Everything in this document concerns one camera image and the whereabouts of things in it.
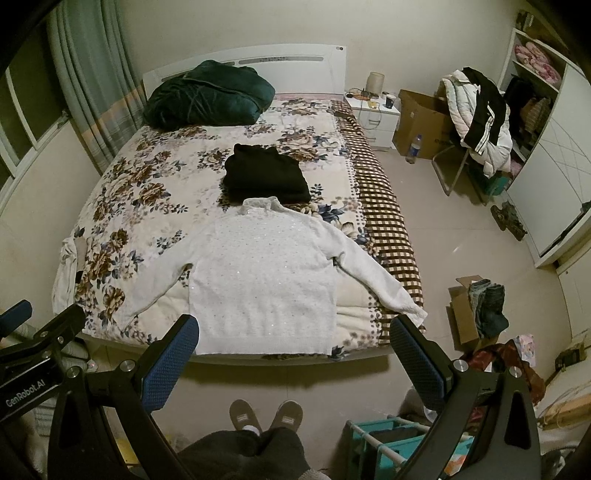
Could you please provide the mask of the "pink bedding on shelf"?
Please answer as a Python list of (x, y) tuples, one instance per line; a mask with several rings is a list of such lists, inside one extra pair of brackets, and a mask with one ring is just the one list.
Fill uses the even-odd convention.
[(548, 84), (557, 88), (562, 77), (551, 64), (550, 58), (535, 43), (528, 41), (525, 45), (516, 45), (514, 53), (517, 61), (546, 81)]

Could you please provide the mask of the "plastic water bottle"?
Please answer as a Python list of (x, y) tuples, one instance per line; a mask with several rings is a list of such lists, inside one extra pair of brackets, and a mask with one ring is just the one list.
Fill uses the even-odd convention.
[(421, 134), (418, 134), (409, 145), (409, 149), (406, 154), (406, 161), (409, 164), (415, 164), (419, 156), (420, 150), (422, 148), (422, 140), (423, 136)]

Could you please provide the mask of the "dark green duvet bundle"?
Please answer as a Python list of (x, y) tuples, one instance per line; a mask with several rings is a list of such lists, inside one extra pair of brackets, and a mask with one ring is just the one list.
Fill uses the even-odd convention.
[(273, 102), (276, 89), (252, 67), (205, 60), (164, 81), (147, 100), (143, 118), (161, 131), (188, 126), (248, 126)]

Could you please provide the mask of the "red clothes pile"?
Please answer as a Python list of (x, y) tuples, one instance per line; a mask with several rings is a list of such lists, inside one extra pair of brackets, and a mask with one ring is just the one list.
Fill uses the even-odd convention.
[(538, 405), (546, 393), (544, 380), (535, 372), (528, 361), (522, 360), (513, 340), (505, 344), (489, 345), (483, 349), (462, 356), (471, 368), (485, 371), (488, 367), (495, 373), (502, 373), (511, 367), (521, 370), (534, 405)]

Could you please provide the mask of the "floral bed blanket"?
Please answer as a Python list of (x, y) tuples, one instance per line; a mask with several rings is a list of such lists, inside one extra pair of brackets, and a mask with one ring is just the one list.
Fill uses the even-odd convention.
[(145, 126), (120, 150), (68, 236), (81, 255), (73, 303), (84, 308), (88, 336), (146, 345), (182, 313), (186, 277), (125, 328), (112, 319), (143, 265), (231, 210), (222, 180), (235, 144), (274, 147), (297, 160), (311, 193), (297, 211), (337, 227), (423, 302), (398, 199), (352, 108), (329, 96), (286, 94), (252, 125)]

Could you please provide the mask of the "beige table lamp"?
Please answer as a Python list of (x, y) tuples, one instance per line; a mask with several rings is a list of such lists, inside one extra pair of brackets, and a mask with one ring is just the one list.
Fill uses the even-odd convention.
[(383, 92), (385, 75), (381, 72), (372, 71), (367, 77), (366, 91), (372, 96), (379, 97)]

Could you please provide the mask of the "cardboard box by nightstand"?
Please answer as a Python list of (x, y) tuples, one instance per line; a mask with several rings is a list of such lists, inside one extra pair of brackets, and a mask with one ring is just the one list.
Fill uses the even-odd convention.
[(452, 144), (450, 134), (454, 126), (447, 102), (409, 90), (401, 90), (399, 98), (401, 115), (393, 136), (394, 146), (401, 155), (406, 156), (412, 142), (421, 135), (418, 157), (432, 160)]

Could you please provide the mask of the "window frame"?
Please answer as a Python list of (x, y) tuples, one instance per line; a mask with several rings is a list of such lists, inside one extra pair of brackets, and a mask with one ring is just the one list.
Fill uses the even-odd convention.
[(6, 68), (1, 75), (2, 206), (69, 118), (47, 68)]

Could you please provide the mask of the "white nightstand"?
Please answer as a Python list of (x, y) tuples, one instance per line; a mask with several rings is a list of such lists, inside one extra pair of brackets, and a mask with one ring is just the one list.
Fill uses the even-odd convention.
[(394, 149), (394, 132), (398, 129), (401, 112), (396, 104), (387, 107), (390, 97), (382, 96), (367, 101), (356, 99), (348, 93), (345, 99), (362, 127), (369, 145), (379, 150)]

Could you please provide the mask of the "small box with clothes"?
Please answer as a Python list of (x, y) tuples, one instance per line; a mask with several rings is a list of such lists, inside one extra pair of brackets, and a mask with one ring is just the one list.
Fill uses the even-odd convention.
[(504, 314), (505, 287), (481, 277), (456, 279), (450, 289), (451, 307), (459, 344), (464, 352), (494, 345), (509, 327)]

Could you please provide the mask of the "dark shoes by wardrobe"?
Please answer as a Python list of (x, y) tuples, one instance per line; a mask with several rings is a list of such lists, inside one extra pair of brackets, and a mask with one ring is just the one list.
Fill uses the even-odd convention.
[(517, 241), (522, 241), (527, 234), (524, 225), (519, 220), (515, 206), (510, 202), (505, 201), (502, 206), (491, 206), (491, 214), (502, 230), (508, 230)]

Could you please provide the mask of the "white bed headboard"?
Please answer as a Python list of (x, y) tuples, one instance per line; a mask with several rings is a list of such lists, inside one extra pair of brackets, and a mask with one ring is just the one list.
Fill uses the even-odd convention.
[(325, 44), (249, 46), (193, 56), (142, 75), (146, 96), (164, 81), (192, 70), (205, 60), (248, 66), (277, 93), (342, 94), (346, 90), (346, 47)]

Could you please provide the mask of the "black folded garment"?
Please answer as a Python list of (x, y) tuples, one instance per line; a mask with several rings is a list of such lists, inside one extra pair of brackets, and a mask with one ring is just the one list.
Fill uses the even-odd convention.
[(274, 147), (235, 144), (224, 169), (222, 185), (230, 203), (267, 197), (287, 205), (311, 201), (298, 161)]

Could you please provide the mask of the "left grey slipper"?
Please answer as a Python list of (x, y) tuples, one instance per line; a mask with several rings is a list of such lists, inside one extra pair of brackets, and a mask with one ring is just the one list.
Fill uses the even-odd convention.
[(236, 399), (229, 406), (229, 418), (236, 431), (249, 431), (259, 436), (263, 430), (249, 402)]

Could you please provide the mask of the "grey slipper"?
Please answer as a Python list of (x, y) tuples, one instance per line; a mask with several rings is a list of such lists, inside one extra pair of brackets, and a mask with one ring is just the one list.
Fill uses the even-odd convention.
[(249, 431), (259, 436), (263, 430), (249, 402), (236, 399), (229, 406), (229, 418), (236, 431)]
[(287, 400), (280, 404), (270, 424), (270, 430), (287, 428), (297, 432), (303, 422), (304, 411), (301, 405), (294, 400)]

